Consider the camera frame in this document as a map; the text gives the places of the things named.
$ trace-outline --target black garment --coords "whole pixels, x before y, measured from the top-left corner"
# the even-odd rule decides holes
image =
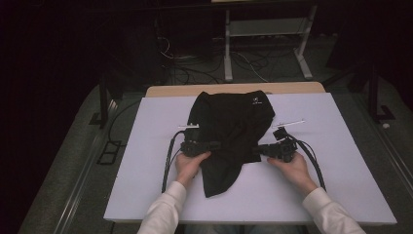
[[[235,182],[244,163],[260,162],[252,148],[264,136],[275,117],[262,91],[248,94],[209,95],[194,102],[188,124],[199,124],[198,142],[221,142],[201,164],[206,197],[225,192]]]

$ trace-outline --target white sleeve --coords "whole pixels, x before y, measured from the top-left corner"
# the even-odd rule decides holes
[[[185,199],[185,187],[174,181],[149,207],[137,233],[174,233]]]
[[[311,192],[303,205],[321,233],[365,233],[340,204],[331,201],[322,188]]]

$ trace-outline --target white board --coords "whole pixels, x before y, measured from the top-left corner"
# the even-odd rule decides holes
[[[142,100],[111,193],[105,219],[140,221],[161,194],[170,139],[185,125],[196,97],[146,97]],[[376,181],[365,165],[331,94],[268,95],[276,112],[273,125],[305,119],[285,127],[315,150],[327,193],[360,223],[396,223]],[[259,143],[275,143],[270,128]],[[172,152],[178,150],[177,137]],[[243,165],[225,193],[206,198],[201,172],[195,177],[180,220],[183,223],[306,223],[303,197],[266,162]],[[318,181],[309,160],[312,178]],[[169,184],[176,176],[169,172]]]

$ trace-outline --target white logo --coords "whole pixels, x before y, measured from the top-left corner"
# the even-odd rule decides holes
[[[259,101],[258,97],[255,97],[252,99],[252,104],[262,104],[262,102]]]

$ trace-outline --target handheld controller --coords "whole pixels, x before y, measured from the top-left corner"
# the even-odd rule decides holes
[[[292,160],[292,154],[297,150],[297,143],[286,135],[285,128],[279,128],[273,132],[274,137],[280,140],[273,144],[260,144],[253,149],[253,153],[263,154],[271,158],[282,159],[289,163]]]
[[[181,143],[181,151],[188,157],[195,157],[207,151],[221,148],[219,141],[197,142],[200,131],[198,129],[186,129],[185,141]]]

